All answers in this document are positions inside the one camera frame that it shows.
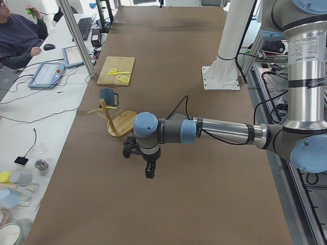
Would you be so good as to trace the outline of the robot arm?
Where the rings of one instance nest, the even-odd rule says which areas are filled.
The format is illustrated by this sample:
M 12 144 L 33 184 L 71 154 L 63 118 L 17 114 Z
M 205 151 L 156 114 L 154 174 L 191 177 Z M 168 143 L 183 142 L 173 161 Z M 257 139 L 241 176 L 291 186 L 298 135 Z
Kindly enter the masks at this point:
M 147 178 L 154 177 L 162 144 L 193 143 L 202 133 L 229 144 L 253 144 L 309 173 L 326 171 L 326 1 L 264 1 L 261 37 L 288 42 L 287 120 L 282 125 L 255 126 L 181 114 L 158 119 L 140 113 L 133 129 L 136 152 L 147 162 Z

